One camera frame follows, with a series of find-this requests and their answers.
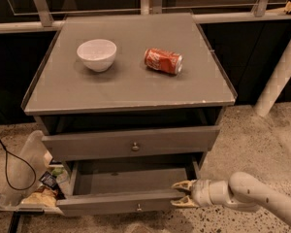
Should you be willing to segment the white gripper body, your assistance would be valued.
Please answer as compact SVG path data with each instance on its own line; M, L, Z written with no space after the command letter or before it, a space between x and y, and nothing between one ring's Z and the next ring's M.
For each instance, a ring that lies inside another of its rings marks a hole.
M210 198L210 180L197 180L191 189L191 198L197 207L209 207L213 203Z

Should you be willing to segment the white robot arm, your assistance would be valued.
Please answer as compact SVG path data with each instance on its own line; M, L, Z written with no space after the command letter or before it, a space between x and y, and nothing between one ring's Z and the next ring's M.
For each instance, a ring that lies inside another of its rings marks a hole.
M291 227L291 197L245 172L233 173L228 181L182 181L175 183L173 189L187 192L184 197L171 201L179 208L221 205L237 211L257 212L262 207Z

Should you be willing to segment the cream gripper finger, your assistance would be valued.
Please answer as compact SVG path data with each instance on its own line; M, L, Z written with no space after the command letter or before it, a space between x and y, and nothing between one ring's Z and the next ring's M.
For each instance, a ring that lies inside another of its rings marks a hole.
M195 183L196 183L196 180L182 181L182 182L174 183L172 185L172 189L191 191L193 189Z
M171 204L178 208L198 208L198 204L189 195L185 195L178 200L172 200Z

